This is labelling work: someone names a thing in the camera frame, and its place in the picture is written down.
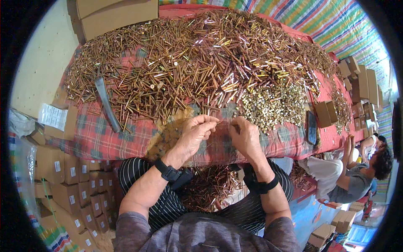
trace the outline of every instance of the forearm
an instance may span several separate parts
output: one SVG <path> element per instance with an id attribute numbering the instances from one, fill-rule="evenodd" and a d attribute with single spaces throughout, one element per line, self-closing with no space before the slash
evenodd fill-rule
<path id="1" fill-rule="evenodd" d="M 256 173 L 258 182 L 269 183 L 274 179 L 275 174 L 263 153 L 259 157 L 251 158 L 249 162 Z M 290 207 L 280 183 L 266 194 L 261 194 L 260 199 L 266 213 L 266 226 L 279 217 L 291 219 Z"/>
<path id="2" fill-rule="evenodd" d="M 161 160 L 166 166 L 170 165 L 175 169 L 179 169 L 183 164 L 182 158 L 175 154 L 175 148 Z M 148 219 L 149 208 L 155 205 L 167 184 L 168 182 L 161 177 L 161 172 L 155 166 L 151 167 L 130 187 L 120 204 L 119 214 L 138 212 Z"/>

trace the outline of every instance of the black striped pants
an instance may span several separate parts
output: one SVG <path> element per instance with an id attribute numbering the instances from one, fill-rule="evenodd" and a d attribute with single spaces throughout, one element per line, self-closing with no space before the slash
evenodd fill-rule
<path id="1" fill-rule="evenodd" d="M 270 159 L 268 161 L 290 202 L 294 190 L 291 180 L 278 165 L 271 162 Z M 151 167 L 152 164 L 141 158 L 129 158 L 123 161 L 118 172 L 123 193 L 126 195 L 133 183 Z M 148 223 L 155 232 L 188 212 L 190 211 L 182 205 L 177 193 L 167 185 L 158 201 L 150 208 Z M 211 214 L 229 219 L 235 225 L 252 233 L 257 233 L 265 226 L 266 214 L 263 211 L 260 196 L 254 192 L 250 192 L 241 201 Z"/>

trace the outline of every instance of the white label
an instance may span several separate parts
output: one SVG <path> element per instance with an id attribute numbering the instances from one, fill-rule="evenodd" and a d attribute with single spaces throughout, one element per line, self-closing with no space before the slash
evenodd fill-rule
<path id="1" fill-rule="evenodd" d="M 75 199 L 74 199 L 74 195 L 70 196 L 70 204 L 74 204 L 75 203 Z"/>
<path id="2" fill-rule="evenodd" d="M 43 103 L 42 108 L 39 111 L 38 122 L 64 131 L 66 118 L 67 109 L 58 109 Z"/>
<path id="3" fill-rule="evenodd" d="M 55 167 L 55 169 L 56 169 L 56 172 L 61 171 L 61 169 L 60 169 L 60 162 L 59 162 L 59 161 L 54 162 L 54 167 Z"/>
<path id="4" fill-rule="evenodd" d="M 75 176 L 75 167 L 70 168 L 71 177 Z"/>
<path id="5" fill-rule="evenodd" d="M 76 227 L 81 226 L 80 221 L 79 221 L 78 219 L 77 219 L 77 220 L 75 220 L 75 221 L 74 221 L 74 223 L 76 224 Z"/>

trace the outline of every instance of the red plaid cloth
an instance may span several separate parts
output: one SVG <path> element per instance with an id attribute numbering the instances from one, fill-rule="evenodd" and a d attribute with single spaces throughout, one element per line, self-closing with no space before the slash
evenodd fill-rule
<path id="1" fill-rule="evenodd" d="M 206 6 L 198 4 L 178 4 L 160 6 L 160 17 L 174 17 L 191 14 L 208 9 L 226 9 L 224 7 Z M 274 19 L 263 14 L 262 18 L 267 18 L 273 23 L 279 23 Z M 312 38 L 302 32 L 291 29 L 281 24 L 283 29 L 291 36 L 298 37 L 305 41 L 312 41 Z M 134 53 L 131 57 L 123 57 L 122 64 L 131 67 L 132 63 L 141 62 L 140 55 Z M 70 65 L 66 68 L 61 80 L 61 85 L 67 76 Z M 157 156 L 164 155 L 180 136 L 181 125 L 186 118 L 193 117 L 199 112 L 197 106 L 188 106 L 189 109 L 170 117 L 166 126 L 160 122 L 156 125 L 151 120 L 140 120 L 137 122 L 128 121 L 126 127 L 132 132 L 127 131 L 114 133 L 109 122 L 105 118 L 105 112 L 102 110 L 100 116 L 88 114 L 88 111 L 100 111 L 100 101 L 96 103 L 79 104 L 79 113 L 77 116 L 77 128 L 73 141 L 53 138 L 50 144 L 60 147 L 63 151 L 74 154 L 78 157 L 95 160 L 117 160 L 130 157 L 146 157 L 150 160 Z M 210 164 L 231 164 L 246 162 L 243 157 L 231 144 L 231 138 L 228 132 L 230 118 L 235 111 L 235 104 L 229 104 L 227 108 L 221 109 L 221 112 L 212 114 L 223 120 L 217 126 L 217 132 L 212 134 L 208 141 L 203 141 L 198 152 L 185 164 L 187 166 L 210 165 Z M 288 156 L 295 159 L 302 159 L 310 156 L 313 146 L 305 141 L 305 129 L 296 127 L 290 123 L 276 126 L 276 130 L 268 132 L 268 135 L 260 136 L 260 144 L 264 148 L 267 157 Z"/>

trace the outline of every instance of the gray t-shirt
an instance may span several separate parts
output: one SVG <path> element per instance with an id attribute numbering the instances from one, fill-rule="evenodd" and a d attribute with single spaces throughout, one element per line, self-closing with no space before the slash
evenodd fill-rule
<path id="1" fill-rule="evenodd" d="M 360 172 L 364 167 L 368 168 L 369 165 L 366 163 L 357 164 L 350 170 L 346 170 L 346 176 L 350 177 L 349 190 L 344 190 L 337 185 L 328 193 L 329 200 L 337 203 L 351 203 L 364 197 L 373 180 Z"/>
<path id="2" fill-rule="evenodd" d="M 126 212 L 116 223 L 118 251 L 300 251 L 292 221 L 280 217 L 259 237 L 224 218 L 187 213 L 155 233 L 145 217 Z"/>

